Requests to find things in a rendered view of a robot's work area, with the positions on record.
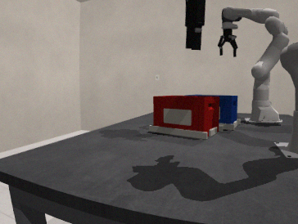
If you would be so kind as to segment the blue plastic crate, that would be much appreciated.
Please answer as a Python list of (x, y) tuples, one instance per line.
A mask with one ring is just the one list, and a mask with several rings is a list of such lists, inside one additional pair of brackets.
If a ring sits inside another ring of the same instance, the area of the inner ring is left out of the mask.
[[(233, 124), (237, 120), (237, 96), (220, 95), (188, 95), (188, 96), (219, 96), (219, 123)], [(235, 106), (234, 106), (235, 105)]]

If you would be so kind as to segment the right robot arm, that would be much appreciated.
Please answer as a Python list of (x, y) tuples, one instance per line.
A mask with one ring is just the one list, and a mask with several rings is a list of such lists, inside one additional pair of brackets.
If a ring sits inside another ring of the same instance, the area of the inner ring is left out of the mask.
[(287, 27), (279, 20), (279, 13), (276, 10), (268, 8), (242, 9), (227, 6), (222, 11), (221, 29), (238, 29), (238, 25), (233, 22), (240, 21), (242, 17), (265, 24), (265, 28), (273, 35), (272, 42), (251, 69), (255, 81), (250, 120), (261, 123), (281, 123), (282, 120), (279, 120), (278, 112), (269, 101), (269, 83), (270, 71), (278, 63), (282, 49), (289, 43)]

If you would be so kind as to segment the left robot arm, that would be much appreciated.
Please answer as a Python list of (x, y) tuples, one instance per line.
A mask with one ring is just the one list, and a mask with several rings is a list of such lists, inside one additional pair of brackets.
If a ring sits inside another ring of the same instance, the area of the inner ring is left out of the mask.
[(293, 128), (287, 149), (298, 154), (298, 43), (293, 43), (280, 54), (282, 67), (291, 75), (296, 90), (296, 110), (293, 113)]

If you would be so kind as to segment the red plastic crate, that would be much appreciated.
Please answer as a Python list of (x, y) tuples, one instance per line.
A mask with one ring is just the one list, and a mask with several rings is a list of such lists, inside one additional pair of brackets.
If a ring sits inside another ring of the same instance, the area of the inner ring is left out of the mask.
[[(209, 110), (209, 104), (213, 107)], [(219, 96), (154, 96), (153, 124), (166, 128), (178, 128), (208, 132), (219, 131)]]

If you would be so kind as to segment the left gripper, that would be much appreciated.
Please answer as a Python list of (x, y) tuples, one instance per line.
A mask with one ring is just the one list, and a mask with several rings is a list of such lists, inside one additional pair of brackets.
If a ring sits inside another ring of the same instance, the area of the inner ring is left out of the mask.
[[(188, 12), (188, 13), (187, 13)], [(193, 17), (193, 23), (192, 23)], [(186, 48), (201, 50), (201, 31), (205, 25), (205, 0), (186, 0)]]

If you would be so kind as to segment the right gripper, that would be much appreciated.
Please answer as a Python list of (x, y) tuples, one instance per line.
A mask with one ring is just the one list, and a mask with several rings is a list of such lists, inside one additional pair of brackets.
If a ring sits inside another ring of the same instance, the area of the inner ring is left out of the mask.
[(225, 42), (228, 42), (233, 47), (233, 57), (236, 57), (237, 56), (236, 50), (238, 48), (237, 47), (237, 43), (236, 43), (235, 39), (228, 37), (229, 34), (233, 34), (232, 29), (223, 29), (223, 35), (220, 36), (220, 40), (219, 40), (219, 44), (218, 44), (220, 55), (221, 56), (223, 55), (223, 48), (222, 48), (222, 46), (225, 44)]

